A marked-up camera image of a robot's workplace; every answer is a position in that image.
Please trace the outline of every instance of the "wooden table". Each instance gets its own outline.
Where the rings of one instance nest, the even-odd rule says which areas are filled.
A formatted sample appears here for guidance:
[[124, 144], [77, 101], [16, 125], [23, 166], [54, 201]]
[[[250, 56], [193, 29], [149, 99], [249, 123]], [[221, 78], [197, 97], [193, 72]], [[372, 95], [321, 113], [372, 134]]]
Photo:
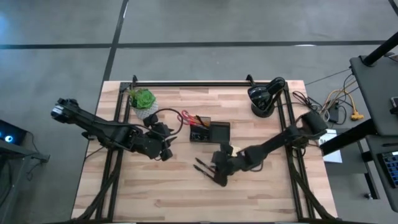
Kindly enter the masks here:
[[[120, 82], [105, 82], [97, 115], [112, 120]], [[305, 94], [303, 81], [288, 81], [290, 93]], [[250, 109], [247, 87], [152, 87], [159, 108], [188, 110], [209, 116], [212, 121], [231, 123], [231, 144], [246, 147], [263, 143], [281, 132], [278, 112], [258, 118]], [[295, 116], [304, 106], [293, 104]], [[165, 111], [160, 121], [170, 128], [179, 122], [175, 113]], [[142, 123], [131, 110], [130, 123]], [[272, 222], [296, 221], [294, 200], [285, 149], [270, 153], [261, 172], [237, 172], [220, 187], [193, 168], [195, 157], [205, 162], [219, 149], [217, 144], [190, 143], [189, 127], [184, 126], [172, 143], [173, 158], [166, 162], [149, 160], [138, 153], [124, 152], [114, 221], [121, 222]], [[98, 149], [91, 142], [88, 154]], [[106, 150], [84, 163], [72, 217], [78, 217], [98, 193]], [[321, 151], [307, 147], [304, 156], [312, 192], [329, 213], [336, 216]], [[305, 210], [303, 193], [300, 191]]]

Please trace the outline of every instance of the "table leg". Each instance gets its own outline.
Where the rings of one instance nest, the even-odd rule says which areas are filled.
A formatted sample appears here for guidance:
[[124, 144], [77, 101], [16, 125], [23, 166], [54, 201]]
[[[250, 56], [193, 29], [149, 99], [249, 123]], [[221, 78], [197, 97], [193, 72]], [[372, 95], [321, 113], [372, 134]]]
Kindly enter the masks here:
[[339, 134], [333, 139], [320, 145], [320, 148], [322, 149], [323, 155], [325, 156], [353, 142], [359, 141], [369, 134], [376, 134], [376, 129], [374, 127], [372, 119], [369, 119], [351, 128], [350, 130]]

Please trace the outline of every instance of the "keyboard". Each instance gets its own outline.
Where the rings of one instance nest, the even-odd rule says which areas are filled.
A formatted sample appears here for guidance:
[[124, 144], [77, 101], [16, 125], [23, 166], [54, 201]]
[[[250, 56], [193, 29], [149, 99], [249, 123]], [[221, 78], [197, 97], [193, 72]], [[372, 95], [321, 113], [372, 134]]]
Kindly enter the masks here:
[[398, 151], [384, 152], [378, 156], [391, 187], [398, 188]]

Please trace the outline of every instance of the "concrete floor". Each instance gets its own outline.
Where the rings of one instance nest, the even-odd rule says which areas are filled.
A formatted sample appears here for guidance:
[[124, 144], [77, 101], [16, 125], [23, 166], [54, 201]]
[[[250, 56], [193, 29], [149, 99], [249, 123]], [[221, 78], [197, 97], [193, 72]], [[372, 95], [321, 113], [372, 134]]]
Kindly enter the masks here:
[[[121, 5], [122, 0], [0, 0], [0, 45], [110, 44]], [[387, 0], [130, 0], [119, 42], [385, 40], [398, 30], [397, 22]], [[251, 74], [308, 83], [347, 69], [349, 58], [376, 47], [117, 49], [110, 80], [133, 74], [140, 80], [241, 80]], [[0, 108], [0, 119], [33, 132], [38, 148], [51, 154], [24, 186], [15, 223], [70, 217], [87, 141], [78, 127], [52, 120], [50, 111], [67, 97], [95, 112], [108, 56], [109, 49], [0, 50], [0, 102], [9, 105]], [[348, 75], [311, 84], [307, 93], [323, 102]], [[353, 96], [368, 118], [361, 92]], [[382, 199], [367, 201], [363, 176], [331, 176], [339, 217], [396, 223], [398, 214], [377, 183]]]

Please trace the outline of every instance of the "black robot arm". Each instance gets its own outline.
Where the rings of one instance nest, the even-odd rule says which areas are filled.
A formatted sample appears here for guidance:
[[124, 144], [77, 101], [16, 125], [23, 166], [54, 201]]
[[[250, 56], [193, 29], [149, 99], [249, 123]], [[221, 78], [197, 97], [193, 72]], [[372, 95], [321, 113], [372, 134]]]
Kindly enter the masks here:
[[131, 152], [147, 155], [149, 159], [161, 157], [166, 161], [172, 157], [169, 149], [171, 141], [176, 137], [166, 139], [171, 135], [171, 129], [160, 123], [156, 115], [146, 123], [151, 127], [148, 133], [143, 133], [136, 124], [126, 124], [117, 121], [106, 121], [81, 109], [76, 100], [60, 98], [51, 111], [53, 119], [68, 124], [76, 124], [86, 130], [82, 133], [87, 139], [96, 136], [102, 146], [108, 149], [123, 148]]
[[327, 125], [318, 113], [311, 111], [300, 118], [303, 123], [301, 128], [298, 128], [296, 124], [292, 124], [285, 131], [282, 131], [263, 144], [249, 146], [235, 153], [232, 146], [221, 145], [220, 151], [214, 152], [211, 160], [215, 164], [214, 170], [197, 159], [200, 164], [211, 170], [214, 174], [213, 176], [207, 174], [196, 165], [194, 167], [224, 187], [228, 183], [227, 177], [229, 175], [233, 175], [239, 170], [246, 172], [261, 165], [261, 162], [272, 151], [288, 144], [295, 147], [305, 147], [308, 144], [308, 140], [318, 139], [326, 133]]

